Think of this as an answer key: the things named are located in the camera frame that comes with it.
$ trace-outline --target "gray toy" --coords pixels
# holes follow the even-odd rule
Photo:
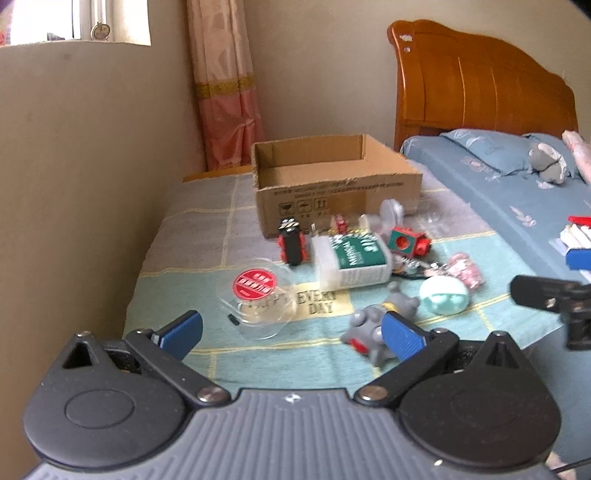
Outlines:
[[[388,290],[390,295],[381,304],[355,310],[349,319],[349,328],[340,338],[357,352],[369,356],[369,361],[375,367],[396,356],[382,339],[382,318],[386,312],[393,310],[412,321],[421,302],[418,297],[410,298],[401,293],[395,281],[388,284]]]
[[[540,174],[540,178],[549,183],[560,185],[564,182],[567,166],[564,157],[546,143],[533,145],[529,160],[531,168]]]

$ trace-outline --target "wall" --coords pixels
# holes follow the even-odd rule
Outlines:
[[[428,18],[492,35],[565,75],[591,138],[591,21],[569,0],[248,0],[246,24],[265,133],[370,133],[392,145],[396,56],[386,30]]]
[[[204,170],[185,11],[150,0],[151,47],[0,48],[2,480],[33,465],[22,407],[50,362],[121,334],[167,189]]]

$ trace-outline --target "open cardboard box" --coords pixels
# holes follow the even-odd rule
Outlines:
[[[337,213],[378,213],[385,199],[396,199],[406,213],[417,210],[423,174],[369,135],[259,142],[251,160],[266,237],[277,234],[283,218],[295,218],[303,230],[312,223],[325,228]]]

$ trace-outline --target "toy car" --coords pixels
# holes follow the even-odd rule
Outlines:
[[[278,228],[277,245],[281,250],[281,260],[291,267],[296,267],[308,260],[306,238],[300,232],[300,223],[294,218],[284,218]]]

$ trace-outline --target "light blue blanket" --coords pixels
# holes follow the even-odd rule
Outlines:
[[[486,279],[465,312],[441,317],[420,308],[417,323],[426,329],[446,327],[474,340],[485,339],[492,330],[507,330],[522,347],[557,328],[554,315],[517,307],[508,297],[513,276],[532,274],[531,269],[467,204],[423,166],[416,167],[424,172],[422,195],[437,215],[409,219],[409,225],[427,231],[441,260],[467,252]],[[435,217],[437,222],[428,222]],[[241,337],[219,310],[216,283],[221,275],[237,274],[241,261],[255,257],[278,261],[279,250],[260,233],[251,175],[181,185],[145,259],[125,331],[157,329],[186,310],[198,310],[204,335],[185,363],[232,392],[241,387],[346,387],[353,392],[380,374],[340,342],[347,315],[293,321],[270,340]],[[315,281],[310,264],[294,270],[298,283]],[[415,295],[420,283],[402,281],[402,291]],[[354,308],[380,303],[386,295],[385,286],[349,291]],[[384,369],[395,365],[391,361]]]

